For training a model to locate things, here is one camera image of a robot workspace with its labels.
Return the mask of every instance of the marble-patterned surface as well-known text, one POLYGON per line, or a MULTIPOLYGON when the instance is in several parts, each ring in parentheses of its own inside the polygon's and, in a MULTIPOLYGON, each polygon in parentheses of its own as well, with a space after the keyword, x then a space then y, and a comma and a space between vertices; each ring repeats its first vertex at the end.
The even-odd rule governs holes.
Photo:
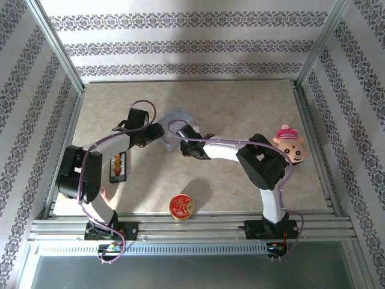
MULTIPOLYGON (((158 117, 181 107, 197 121, 201 134, 249 138, 263 134, 269 141, 284 123, 306 137, 289 81, 137 82, 90 84, 81 108, 73 144, 98 140, 127 117, 137 99, 152 101, 158 117)), ((139 104, 150 111, 151 107, 139 104)), ((127 182, 110 184, 109 164, 103 167, 102 185, 119 213, 166 212, 173 196, 185 192, 201 211, 261 211, 259 190, 241 165, 226 160, 185 158, 179 148, 167 152, 159 143, 128 151, 127 182)), ((326 209, 313 162, 309 157, 295 166, 283 191, 287 208, 326 209)), ((73 200, 58 197, 56 214, 79 214, 73 200)))

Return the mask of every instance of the white wall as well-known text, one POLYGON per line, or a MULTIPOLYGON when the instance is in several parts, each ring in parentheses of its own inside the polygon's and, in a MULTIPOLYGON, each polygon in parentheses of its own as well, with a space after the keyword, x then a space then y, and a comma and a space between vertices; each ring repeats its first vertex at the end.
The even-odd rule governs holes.
POLYGON ((385 1, 350 2, 304 91, 343 211, 385 288, 385 1))
POLYGON ((84 81, 295 79, 335 0, 42 0, 84 81))
POLYGON ((0 11, 0 288, 13 288, 77 93, 26 4, 0 11))

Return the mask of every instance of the patterned wallpaper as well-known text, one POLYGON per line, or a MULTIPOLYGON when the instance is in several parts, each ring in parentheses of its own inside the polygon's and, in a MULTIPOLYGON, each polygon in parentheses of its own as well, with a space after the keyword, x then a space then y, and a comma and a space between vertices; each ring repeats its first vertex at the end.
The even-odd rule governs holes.
POLYGON ((76 90, 23 0, 0 0, 0 288, 14 288, 76 90))
POLYGON ((295 79, 335 0, 41 2, 88 82, 295 79))
POLYGON ((350 2, 304 85, 342 209, 385 288, 385 1, 350 2))

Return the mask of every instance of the round tin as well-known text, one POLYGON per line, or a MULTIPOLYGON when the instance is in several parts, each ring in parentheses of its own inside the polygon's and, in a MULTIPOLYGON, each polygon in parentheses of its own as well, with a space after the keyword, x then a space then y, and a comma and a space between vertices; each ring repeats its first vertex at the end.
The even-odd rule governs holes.
POLYGON ((186 194, 177 194, 171 199, 170 213, 177 220, 187 220, 195 209, 193 199, 186 194))

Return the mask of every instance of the striped wall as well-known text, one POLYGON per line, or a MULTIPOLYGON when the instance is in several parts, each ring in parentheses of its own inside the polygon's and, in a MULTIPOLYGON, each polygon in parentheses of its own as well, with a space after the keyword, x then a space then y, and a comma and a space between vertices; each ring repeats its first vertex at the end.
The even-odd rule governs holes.
POLYGON ((0 0, 0 288, 14 288, 76 90, 23 0, 0 0))
POLYGON ((384 5, 351 1, 303 85, 376 288, 385 288, 384 5))
POLYGON ((41 0, 89 81, 295 79, 335 0, 41 0))

